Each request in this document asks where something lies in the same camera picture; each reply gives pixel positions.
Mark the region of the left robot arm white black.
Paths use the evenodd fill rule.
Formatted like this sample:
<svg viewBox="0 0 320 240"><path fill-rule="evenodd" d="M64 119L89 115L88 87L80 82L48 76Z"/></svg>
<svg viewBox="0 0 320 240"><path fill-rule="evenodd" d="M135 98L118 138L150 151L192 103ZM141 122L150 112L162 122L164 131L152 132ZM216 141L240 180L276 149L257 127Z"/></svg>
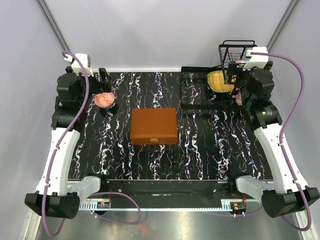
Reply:
<svg viewBox="0 0 320 240"><path fill-rule="evenodd" d="M47 162L34 193L27 193L24 203L37 215L73 219L80 204L93 194L103 198L108 186L98 176L86 176L68 187L68 175L87 113L81 107L93 94L111 91L111 76L105 68L89 74L76 74L71 67L57 79L57 97L51 122L51 141Z"/></svg>

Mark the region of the brown jewelry box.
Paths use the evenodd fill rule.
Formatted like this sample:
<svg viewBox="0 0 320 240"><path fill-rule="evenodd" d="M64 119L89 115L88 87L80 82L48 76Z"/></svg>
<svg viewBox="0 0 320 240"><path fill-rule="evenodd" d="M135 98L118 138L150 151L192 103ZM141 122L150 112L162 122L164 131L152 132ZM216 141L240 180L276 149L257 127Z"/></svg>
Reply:
<svg viewBox="0 0 320 240"><path fill-rule="evenodd" d="M176 145L178 142L176 109L133 109L130 141L133 145Z"/></svg>

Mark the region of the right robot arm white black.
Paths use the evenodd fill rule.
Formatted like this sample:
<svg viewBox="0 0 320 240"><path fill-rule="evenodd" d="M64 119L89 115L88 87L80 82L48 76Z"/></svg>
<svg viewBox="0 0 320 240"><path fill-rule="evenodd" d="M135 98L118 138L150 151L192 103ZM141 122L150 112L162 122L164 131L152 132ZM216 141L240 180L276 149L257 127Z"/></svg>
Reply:
<svg viewBox="0 0 320 240"><path fill-rule="evenodd" d="M258 139L271 170L273 184L261 182L246 173L230 176L228 195L239 198L247 195L259 201L272 218L306 210L320 198L317 188L309 187L302 177L290 150L282 151L287 141L283 121L277 107L271 102L275 83L271 73L272 61L262 67L247 68L246 61L230 61L225 82L233 84L231 96L240 94L243 115Z"/></svg>

